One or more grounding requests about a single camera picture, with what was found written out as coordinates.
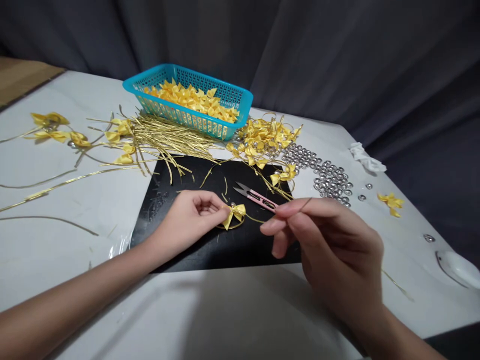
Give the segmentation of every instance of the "hand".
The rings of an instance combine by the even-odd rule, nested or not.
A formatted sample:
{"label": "hand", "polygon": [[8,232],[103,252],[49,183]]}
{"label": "hand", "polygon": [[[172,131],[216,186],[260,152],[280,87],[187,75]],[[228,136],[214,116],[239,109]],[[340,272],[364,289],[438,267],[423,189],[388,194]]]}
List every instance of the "hand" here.
{"label": "hand", "polygon": [[275,216],[260,227],[263,234],[274,235],[273,256],[283,258],[298,240],[305,277],[326,306],[352,329],[375,321],[384,314],[382,239],[337,201],[308,200],[277,207]]}
{"label": "hand", "polygon": [[160,226],[146,240],[170,259],[227,219],[230,209],[214,192],[180,192]]}

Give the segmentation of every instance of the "forearm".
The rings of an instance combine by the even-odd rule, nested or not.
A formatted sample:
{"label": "forearm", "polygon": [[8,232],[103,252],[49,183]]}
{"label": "forearm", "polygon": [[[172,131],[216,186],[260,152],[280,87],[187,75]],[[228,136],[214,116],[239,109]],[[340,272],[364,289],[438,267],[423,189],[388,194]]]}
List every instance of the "forearm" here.
{"label": "forearm", "polygon": [[0,313],[0,358],[42,359],[128,287],[161,265],[141,244]]}
{"label": "forearm", "polygon": [[373,360],[445,360],[385,306],[382,310],[365,328],[352,329]]}

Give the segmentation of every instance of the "white cloth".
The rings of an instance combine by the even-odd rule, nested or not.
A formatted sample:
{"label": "white cloth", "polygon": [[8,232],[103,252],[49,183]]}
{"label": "white cloth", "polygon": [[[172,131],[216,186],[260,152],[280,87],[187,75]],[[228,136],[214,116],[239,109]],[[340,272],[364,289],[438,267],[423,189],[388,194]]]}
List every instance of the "white cloth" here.
{"label": "white cloth", "polygon": [[387,167],[377,159],[370,157],[362,146],[361,142],[354,142],[350,145],[350,152],[353,159],[359,161],[363,167],[373,173],[384,173]]}

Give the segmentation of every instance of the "pink scissors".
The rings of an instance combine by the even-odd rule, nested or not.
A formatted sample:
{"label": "pink scissors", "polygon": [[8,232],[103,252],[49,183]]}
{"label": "pink scissors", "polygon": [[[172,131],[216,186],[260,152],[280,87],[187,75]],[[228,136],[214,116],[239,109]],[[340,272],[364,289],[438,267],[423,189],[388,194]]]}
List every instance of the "pink scissors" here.
{"label": "pink scissors", "polygon": [[241,187],[241,189],[238,187],[234,187],[234,189],[240,194],[275,214],[275,208],[278,206],[276,203],[268,200],[266,197],[263,197],[258,192],[253,191],[251,188],[243,185],[242,183],[239,183],[238,181],[236,181],[236,183]]}

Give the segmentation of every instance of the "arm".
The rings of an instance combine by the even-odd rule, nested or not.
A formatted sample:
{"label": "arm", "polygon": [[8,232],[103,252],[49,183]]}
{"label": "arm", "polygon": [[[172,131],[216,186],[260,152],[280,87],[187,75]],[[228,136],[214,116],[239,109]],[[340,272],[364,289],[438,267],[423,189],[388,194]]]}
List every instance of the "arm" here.
{"label": "arm", "polygon": [[[0,359],[42,359],[131,285],[181,253],[229,210],[209,191],[182,191],[143,243],[0,313]],[[186,221],[191,226],[181,226]]]}
{"label": "arm", "polygon": [[384,248],[378,233],[335,200],[307,200],[280,205],[260,227],[274,235],[273,256],[283,258],[298,240],[303,272],[314,292],[373,359],[444,359],[383,305]]}

